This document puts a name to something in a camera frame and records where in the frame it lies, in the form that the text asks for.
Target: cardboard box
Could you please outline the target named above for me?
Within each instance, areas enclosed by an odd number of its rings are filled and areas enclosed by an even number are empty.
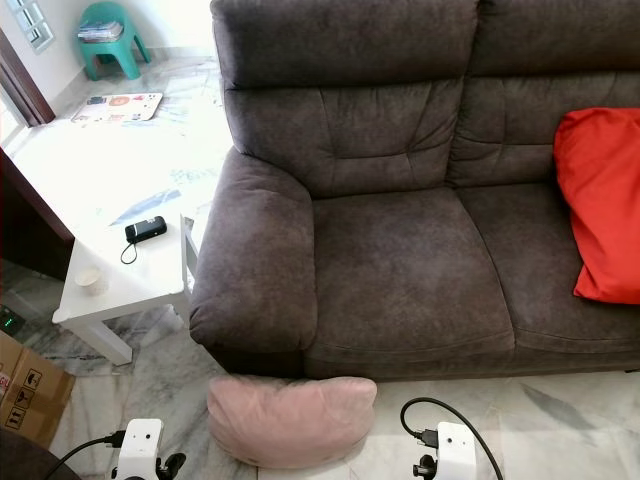
[[[0,332],[0,428],[49,448],[74,381]]]

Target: sofa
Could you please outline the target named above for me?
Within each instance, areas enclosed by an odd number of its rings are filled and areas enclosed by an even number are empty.
[[[191,304],[228,371],[376,380],[640,367],[572,294],[569,111],[640,106],[637,0],[216,0],[234,146]]]

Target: white side table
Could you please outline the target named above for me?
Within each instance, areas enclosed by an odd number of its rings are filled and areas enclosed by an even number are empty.
[[[73,246],[53,323],[71,330],[116,365],[131,362],[131,347],[104,320],[167,304],[173,305],[183,322],[189,319],[187,268],[195,274],[198,249],[182,215],[163,218],[167,232],[137,244],[138,258],[131,265],[120,262],[127,246],[125,225],[83,235]],[[133,247],[126,258],[132,254]],[[100,295],[90,296],[74,281],[77,272],[90,266],[99,267],[107,278],[108,289]]]

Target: white wall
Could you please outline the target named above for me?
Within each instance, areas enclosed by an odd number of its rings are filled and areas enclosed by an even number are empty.
[[[0,0],[0,28],[44,97],[51,101],[83,67],[74,34],[85,5],[83,0],[38,0],[38,5],[55,37],[41,53],[31,48],[5,0]]]
[[[192,47],[214,53],[211,0],[116,1],[127,9],[147,47]]]

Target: marble floor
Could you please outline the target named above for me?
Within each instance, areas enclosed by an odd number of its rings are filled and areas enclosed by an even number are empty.
[[[168,59],[143,68],[138,80],[114,74],[74,86],[82,98],[70,94],[68,113],[33,132],[14,160],[74,233],[166,204],[192,214],[199,243],[231,142],[219,71],[213,59]],[[154,90],[164,91],[165,99],[147,124],[79,128],[69,121],[90,94]],[[140,178],[140,190],[129,192]],[[398,415],[407,400],[432,396],[476,425],[507,479],[640,478],[640,373],[623,372],[380,384],[375,425],[359,450],[313,469],[258,470],[229,458],[210,440],[207,382],[224,372],[170,308],[107,322],[134,349],[131,364],[114,367],[51,324],[60,281],[6,261],[1,268],[0,300],[28,320],[19,340],[77,376],[51,445],[59,456],[123,428],[131,418],[158,417],[165,422],[163,459],[177,451],[187,455],[178,479],[412,478],[412,465],[433,452],[404,433]],[[418,405],[409,415],[416,428],[434,428],[443,420],[455,421],[435,406]],[[95,446],[69,464],[84,479],[109,478],[117,453]],[[477,458],[478,480],[495,478],[480,449]]]

